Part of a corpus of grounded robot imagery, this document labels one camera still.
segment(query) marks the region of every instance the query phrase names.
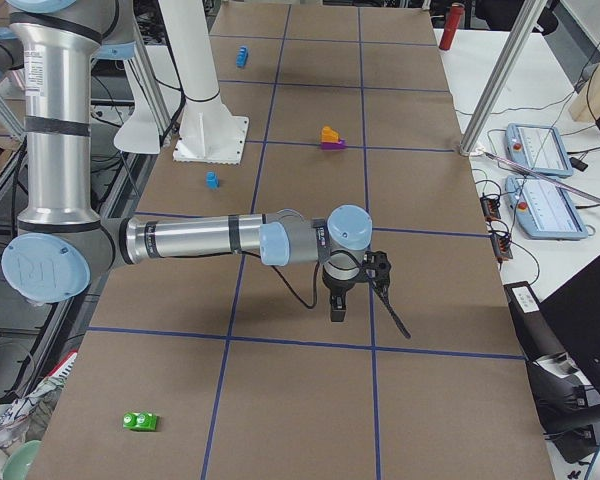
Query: grid line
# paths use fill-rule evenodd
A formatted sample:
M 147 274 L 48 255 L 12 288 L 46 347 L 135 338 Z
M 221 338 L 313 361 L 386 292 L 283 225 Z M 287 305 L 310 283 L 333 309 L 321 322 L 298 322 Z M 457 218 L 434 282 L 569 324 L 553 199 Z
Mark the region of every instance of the grid line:
M 291 14 L 291 5 L 288 5 L 287 6 L 287 18 L 285 20 L 283 37 L 285 37 L 287 35 L 287 28 L 289 26 L 290 14 Z M 276 77 L 275 77 L 276 83 L 278 82 L 278 78 L 280 76 L 280 64 L 282 62 L 282 52 L 283 51 L 284 51 L 284 38 L 280 44 L 280 54 L 278 56 L 278 65 L 276 68 Z M 264 132 L 264 140 L 265 141 L 267 140 L 268 135 L 269 135 L 269 126 L 271 125 L 271 116 L 273 114 L 273 107 L 275 105 L 276 88 L 277 88 L 277 85 L 274 85 L 273 91 L 271 92 L 271 104 L 269 105 L 269 116 L 267 118 L 267 125 L 266 125 L 265 132 Z M 261 178 L 261 174 L 262 174 L 262 167 L 263 167 L 263 163 L 264 163 L 264 156 L 265 156 L 266 148 L 267 148 L 267 145 L 265 143 L 262 146 L 262 151 L 260 152 L 260 162 L 258 164 L 258 173 L 256 175 L 256 181 L 255 181 L 254 191 L 253 191 L 253 199 L 251 201 L 251 210 L 250 211 L 252 213 L 255 209 L 256 199 L 258 198 L 258 188 L 260 186 L 260 178 Z M 231 340 L 232 340 L 231 337 L 232 337 L 232 333 L 233 333 L 233 325 L 235 323 L 236 312 L 237 312 L 237 308 L 238 308 L 238 300 L 240 298 L 240 289 L 242 286 L 242 278 L 243 278 L 243 274 L 244 274 L 245 261 L 246 261 L 246 256 L 243 255 L 242 259 L 240 260 L 240 270 L 238 271 L 238 280 L 236 282 L 236 291 L 235 291 L 235 294 L 233 297 L 233 305 L 231 307 L 231 319 L 229 321 L 229 327 L 227 329 L 227 338 L 225 341 L 224 352 L 222 355 L 222 364 L 220 367 L 218 386 L 216 389 L 216 397 L 214 400 L 213 411 L 211 414 L 211 422 L 209 424 L 209 435 L 207 437 L 207 446 L 205 449 L 204 462 L 202 465 L 202 472 L 200 474 L 200 480 L 206 480 L 206 478 L 207 478 L 207 472 L 208 472 L 208 468 L 209 468 L 209 459 L 211 457 L 211 449 L 213 447 L 213 435 L 215 433 L 215 426 L 216 426 L 216 422 L 218 419 L 218 410 L 220 408 L 220 397 L 222 396 L 222 387 L 224 385 L 224 376 L 225 376 L 225 372 L 226 372 L 227 361 L 229 359 L 229 351 L 231 348 Z
M 294 82 L 265 82 L 263 80 L 236 80 L 236 79 L 223 79 L 218 80 L 218 83 L 238 83 L 247 85 L 280 85 L 284 87 L 306 87 L 306 88 L 342 88 L 342 89 L 354 89 L 358 90 L 364 88 L 366 90 L 387 90 L 392 92 L 417 92 L 417 93 L 451 93 L 449 89 L 436 89 L 436 88 L 407 88 L 407 87 L 369 87 L 369 86 L 355 86 L 355 85 L 336 85 L 336 84 L 320 84 L 320 83 L 294 83 Z
M 203 215 L 185 215 L 181 213 L 164 213 L 164 212 L 146 212 L 138 211 L 136 215 L 145 215 L 153 217 L 165 217 L 165 218 L 205 218 Z M 487 233 L 469 233 L 469 232 L 452 232 L 445 230 L 418 230 L 411 228 L 387 228 L 387 227 L 373 227 L 374 232 L 390 232 L 390 233 L 403 233 L 411 235 L 442 235 L 447 237 L 468 237 L 468 238 L 480 238 L 488 239 L 489 234 Z
M 146 329 L 134 329 L 134 328 L 119 328 L 119 327 L 88 327 L 88 331 L 93 332 L 104 332 L 104 333 L 120 333 L 128 335 L 153 335 L 153 336 L 167 336 L 167 337 L 182 337 L 182 338 L 196 338 L 200 340 L 230 340 L 232 342 L 244 342 L 244 343 L 264 343 L 271 345 L 289 345 L 297 347 L 317 347 L 317 348 L 333 348 L 339 350 L 366 350 L 376 352 L 390 352 L 390 353 L 403 353 L 412 355 L 430 355 L 430 356 L 443 356 L 443 357 L 466 357 L 466 358 L 478 358 L 488 360 L 516 360 L 524 361 L 525 358 L 522 355 L 512 355 L 508 353 L 484 353 L 484 352 L 462 352 L 459 350 L 436 350 L 431 348 L 407 348 L 407 347 L 385 347 L 382 345 L 356 345 L 352 343 L 332 343 L 332 342 L 317 342 L 310 340 L 292 340 L 284 338 L 261 338 L 261 337 L 246 337 L 246 336 L 234 336 L 227 337 L 226 335 L 213 335 L 206 333 L 193 333 L 193 332 L 175 332 L 175 331 L 163 331 L 163 330 L 146 330 Z
M 364 200 L 365 209 L 369 212 L 369 175 L 367 162 L 367 120 L 364 104 L 364 63 L 362 44 L 362 19 L 361 10 L 358 8 L 358 40 L 360 54 L 360 104 L 362 107 L 362 147 L 364 162 Z M 376 480 L 382 480 L 382 451 L 380 448 L 380 404 L 378 401 L 378 359 L 376 355 L 376 324 L 373 305 L 373 290 L 371 285 L 367 287 L 369 295 L 369 333 L 371 339 L 371 388 L 373 397 L 373 433 L 376 457 Z
M 289 42 L 325 42 L 325 43 L 360 43 L 360 44 L 374 44 L 374 45 L 405 45 L 408 47 L 438 47 L 435 43 L 415 43 L 415 42 L 381 42 L 374 40 L 362 40 L 358 35 L 358 40 L 335 40 L 335 39 L 321 39 L 321 38 L 286 38 L 286 37 L 267 37 L 258 35 L 226 35 L 226 34 L 210 34 L 210 37 L 218 38 L 248 38 L 253 40 L 287 40 Z

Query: white mounting plate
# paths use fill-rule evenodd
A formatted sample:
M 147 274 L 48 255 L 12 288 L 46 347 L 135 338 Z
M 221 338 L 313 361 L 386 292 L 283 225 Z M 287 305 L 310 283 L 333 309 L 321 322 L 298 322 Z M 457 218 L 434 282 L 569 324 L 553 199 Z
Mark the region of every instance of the white mounting plate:
M 239 164 L 247 139 L 249 129 L 248 117 L 233 117 L 238 125 L 241 135 L 239 138 L 229 139 L 224 145 L 215 148 L 207 155 L 195 153 L 199 151 L 199 139 L 193 137 L 181 137 L 173 152 L 173 159 L 178 162 L 206 162 Z

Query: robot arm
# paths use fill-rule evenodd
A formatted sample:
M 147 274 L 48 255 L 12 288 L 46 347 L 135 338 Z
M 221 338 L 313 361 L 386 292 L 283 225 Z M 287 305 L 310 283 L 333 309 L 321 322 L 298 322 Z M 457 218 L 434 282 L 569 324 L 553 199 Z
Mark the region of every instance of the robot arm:
M 355 283 L 370 283 L 388 305 L 390 265 L 382 252 L 367 251 L 371 218 L 359 207 L 340 207 L 328 221 L 289 210 L 181 222 L 101 219 L 89 201 L 90 61 L 133 55 L 131 0 L 8 2 L 24 47 L 29 152 L 29 204 L 2 258 L 12 287 L 51 303 L 125 264 L 259 250 L 266 265 L 320 262 L 334 321 L 344 320 Z

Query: black chair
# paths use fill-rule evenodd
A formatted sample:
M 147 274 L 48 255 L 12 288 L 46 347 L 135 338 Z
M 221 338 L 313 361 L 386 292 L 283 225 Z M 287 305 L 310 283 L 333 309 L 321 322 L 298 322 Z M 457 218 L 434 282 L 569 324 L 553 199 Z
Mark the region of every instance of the black chair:
M 490 30 L 509 32 L 523 3 L 524 0 L 476 0 L 476 17 L 486 21 Z M 559 0 L 553 0 L 549 7 L 542 9 L 538 25 L 543 35 L 549 35 L 558 28 L 558 19 L 553 13 L 558 3 Z

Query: white table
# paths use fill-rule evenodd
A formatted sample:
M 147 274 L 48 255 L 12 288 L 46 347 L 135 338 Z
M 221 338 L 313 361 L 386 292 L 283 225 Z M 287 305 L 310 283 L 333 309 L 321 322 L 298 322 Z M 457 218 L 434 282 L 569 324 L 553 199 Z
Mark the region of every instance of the white table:
M 442 31 L 437 30 L 439 39 Z M 461 129 L 465 129 L 470 116 L 465 113 L 473 112 L 482 91 L 487 83 L 491 70 L 507 39 L 507 33 L 464 31 L 456 32 L 456 37 L 449 51 L 441 51 L 442 61 L 447 74 L 449 88 L 454 97 L 455 108 Z M 551 103 L 559 102 L 542 110 L 507 111 L 502 114 L 492 114 L 484 128 L 479 142 L 492 151 L 487 132 L 493 129 L 505 129 L 509 123 L 529 123 L 553 125 L 562 134 L 575 132 L 590 124 L 574 122 L 568 108 L 575 95 L 568 98 L 573 88 L 560 67 L 549 46 L 540 34 L 533 34 L 509 77 L 494 109 L 501 112 L 507 108 L 534 107 L 541 108 Z M 504 132 L 492 131 L 491 139 L 496 147 L 496 153 L 505 156 L 503 143 Z M 600 132 L 590 128 L 575 135 L 563 137 L 567 151 L 586 150 L 600 146 Z M 477 180 L 486 177 L 497 182 L 504 191 L 504 179 L 509 172 L 499 168 L 492 160 L 485 157 L 471 159 Z M 600 151 L 592 152 L 585 158 L 589 168 L 578 172 L 566 179 L 565 183 L 600 197 Z M 483 184 L 478 185 L 482 192 Z M 496 191 L 493 186 L 486 186 L 486 191 Z M 590 202 L 572 195 L 576 205 L 586 205 Z M 509 208 L 500 209 L 504 222 L 511 225 L 513 217 Z M 600 207 L 579 211 L 583 221 L 595 228 L 595 235 L 585 240 L 555 241 L 530 240 L 517 225 L 513 230 L 513 240 L 530 250 L 540 264 L 540 277 L 533 285 L 540 300 L 543 300 L 564 284 L 577 271 L 587 265 L 600 254 Z M 536 265 L 531 257 L 513 246 L 514 259 L 505 262 L 501 270 L 503 284 L 522 280 L 532 281 L 536 276 Z M 586 467 L 570 465 L 564 462 L 553 444 L 548 443 L 551 461 L 557 479 L 564 479 L 572 470 L 582 470 L 580 478 L 584 478 Z M 590 480 L 600 480 L 600 456 L 596 461 L 595 470 Z

